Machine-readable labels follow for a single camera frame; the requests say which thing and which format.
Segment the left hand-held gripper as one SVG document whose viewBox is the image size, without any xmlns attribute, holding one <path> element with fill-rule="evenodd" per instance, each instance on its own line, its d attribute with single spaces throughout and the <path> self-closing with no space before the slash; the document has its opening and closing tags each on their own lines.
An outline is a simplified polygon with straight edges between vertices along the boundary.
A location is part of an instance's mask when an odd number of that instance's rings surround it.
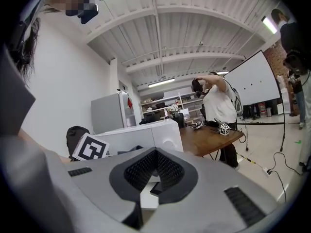
<svg viewBox="0 0 311 233">
<path fill-rule="evenodd" d="M 79 161 L 101 159 L 106 157 L 109 143 L 85 133 L 79 140 L 72 157 Z"/>
</svg>

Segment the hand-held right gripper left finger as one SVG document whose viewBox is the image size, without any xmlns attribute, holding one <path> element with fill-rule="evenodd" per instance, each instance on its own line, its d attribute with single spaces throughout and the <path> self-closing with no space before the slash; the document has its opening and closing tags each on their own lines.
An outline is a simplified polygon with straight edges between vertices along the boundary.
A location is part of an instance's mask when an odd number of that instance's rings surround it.
<svg viewBox="0 0 311 233">
<path fill-rule="evenodd" d="M 157 197 L 150 191 L 157 178 L 153 149 L 140 149 L 103 159 L 68 164 L 76 173 L 72 179 L 82 193 L 101 211 L 114 220 L 140 228 L 142 213 L 157 209 Z"/>
</svg>

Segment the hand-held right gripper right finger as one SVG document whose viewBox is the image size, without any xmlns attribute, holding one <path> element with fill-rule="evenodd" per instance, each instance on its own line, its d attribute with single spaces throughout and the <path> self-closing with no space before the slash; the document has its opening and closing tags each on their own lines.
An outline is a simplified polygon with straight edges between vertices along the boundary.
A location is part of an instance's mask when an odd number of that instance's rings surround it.
<svg viewBox="0 0 311 233">
<path fill-rule="evenodd" d="M 235 233 L 246 229 L 225 193 L 232 187 L 246 194 L 265 216 L 278 207 L 265 189 L 226 164 L 185 152 L 173 150 L 171 154 L 196 168 L 198 182 L 181 201 L 158 206 L 143 226 L 144 233 Z"/>
</svg>

